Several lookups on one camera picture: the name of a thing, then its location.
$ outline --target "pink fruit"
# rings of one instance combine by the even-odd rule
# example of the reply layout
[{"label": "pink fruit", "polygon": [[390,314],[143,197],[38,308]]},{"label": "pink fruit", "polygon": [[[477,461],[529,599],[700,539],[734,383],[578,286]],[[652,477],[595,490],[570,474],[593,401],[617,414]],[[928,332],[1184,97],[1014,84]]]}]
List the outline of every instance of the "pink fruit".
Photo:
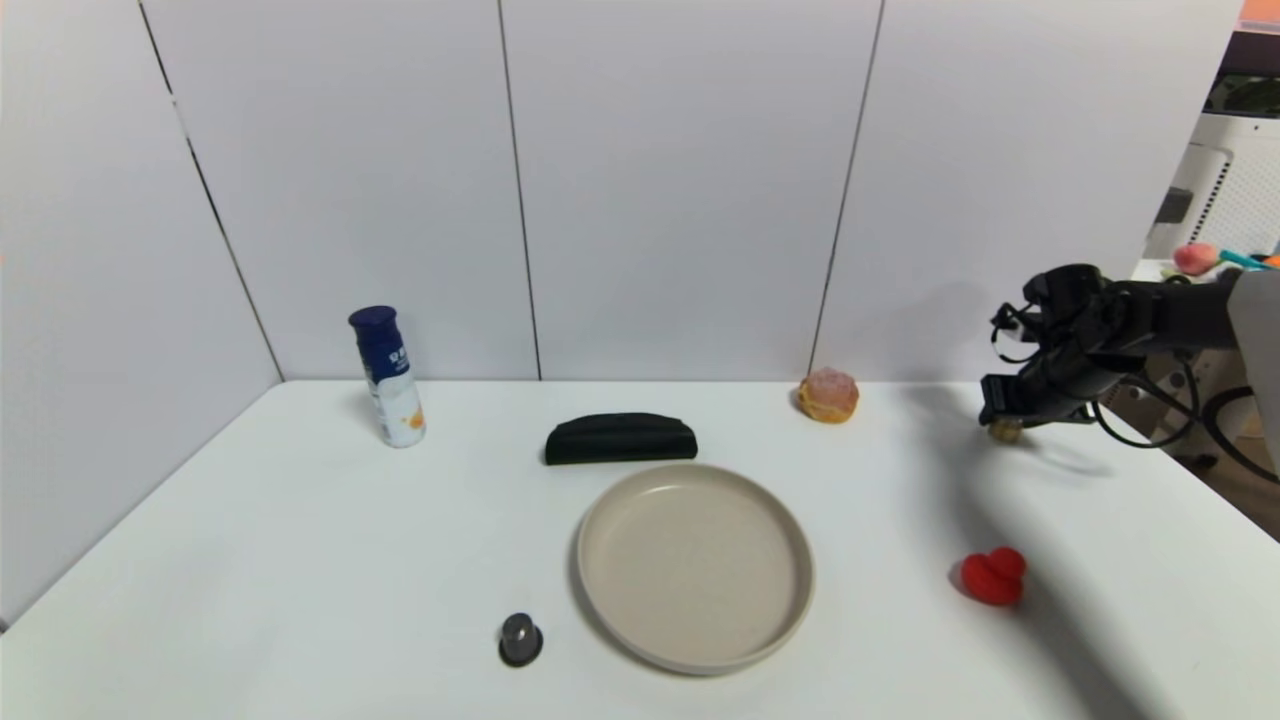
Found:
[{"label": "pink fruit", "polygon": [[1174,265],[1187,275],[1203,275],[1217,265],[1217,249],[1204,242],[1193,242],[1174,250]]},{"label": "pink fruit", "polygon": [[823,368],[814,370],[800,383],[796,400],[800,409],[819,423],[844,423],[858,407],[858,383],[854,378]]}]

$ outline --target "white wall panel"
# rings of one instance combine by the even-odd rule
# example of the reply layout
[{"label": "white wall panel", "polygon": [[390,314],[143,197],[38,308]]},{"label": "white wall panel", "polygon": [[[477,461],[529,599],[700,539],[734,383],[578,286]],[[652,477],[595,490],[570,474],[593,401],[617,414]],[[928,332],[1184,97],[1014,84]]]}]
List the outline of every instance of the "white wall panel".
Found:
[{"label": "white wall panel", "polygon": [[137,3],[4,12],[0,612],[12,621],[279,377]]},{"label": "white wall panel", "polygon": [[544,377],[804,374],[878,8],[503,4]]},{"label": "white wall panel", "polygon": [[287,378],[360,377],[372,304],[419,377],[536,377],[494,0],[146,8]]},{"label": "white wall panel", "polygon": [[1239,0],[888,0],[815,355],[970,379],[1036,273],[1128,277]]}]

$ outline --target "red toy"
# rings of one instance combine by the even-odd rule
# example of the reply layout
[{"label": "red toy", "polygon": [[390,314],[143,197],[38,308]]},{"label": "red toy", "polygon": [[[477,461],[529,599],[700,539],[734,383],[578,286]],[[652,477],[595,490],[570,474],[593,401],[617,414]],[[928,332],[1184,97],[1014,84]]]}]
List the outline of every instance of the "red toy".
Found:
[{"label": "red toy", "polygon": [[1193,242],[1174,250],[1174,266],[1184,275],[1203,275],[1217,265],[1217,247]]},{"label": "red toy", "polygon": [[997,547],[991,555],[970,555],[960,565],[960,582],[975,600],[987,605],[1015,605],[1023,598],[1027,560],[1011,547]]}]

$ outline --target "red heart-shaped object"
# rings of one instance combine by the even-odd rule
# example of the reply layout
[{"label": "red heart-shaped object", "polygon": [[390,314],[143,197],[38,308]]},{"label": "red heart-shaped object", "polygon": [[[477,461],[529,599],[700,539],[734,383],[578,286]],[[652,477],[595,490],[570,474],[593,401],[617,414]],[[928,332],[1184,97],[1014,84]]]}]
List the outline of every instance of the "red heart-shaped object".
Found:
[{"label": "red heart-shaped object", "polygon": [[974,553],[960,565],[960,582],[975,600],[987,605],[1014,605],[1023,597],[1027,560],[1011,547],[991,555]]}]

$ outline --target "teal object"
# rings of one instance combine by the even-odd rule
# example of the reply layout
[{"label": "teal object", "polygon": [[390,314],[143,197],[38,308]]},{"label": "teal object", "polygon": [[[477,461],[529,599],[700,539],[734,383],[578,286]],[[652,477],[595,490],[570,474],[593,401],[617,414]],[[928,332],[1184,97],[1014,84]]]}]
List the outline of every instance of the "teal object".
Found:
[{"label": "teal object", "polygon": [[1239,252],[1231,252],[1230,250],[1219,250],[1217,251],[1217,259],[1219,260],[1226,260],[1228,263],[1235,263],[1236,265],[1239,265],[1242,268],[1247,268],[1249,270],[1275,270],[1276,269],[1276,268],[1272,268],[1271,265],[1267,265],[1266,263],[1258,263],[1253,258],[1249,258],[1249,256],[1245,256],[1245,255],[1240,255]]}]

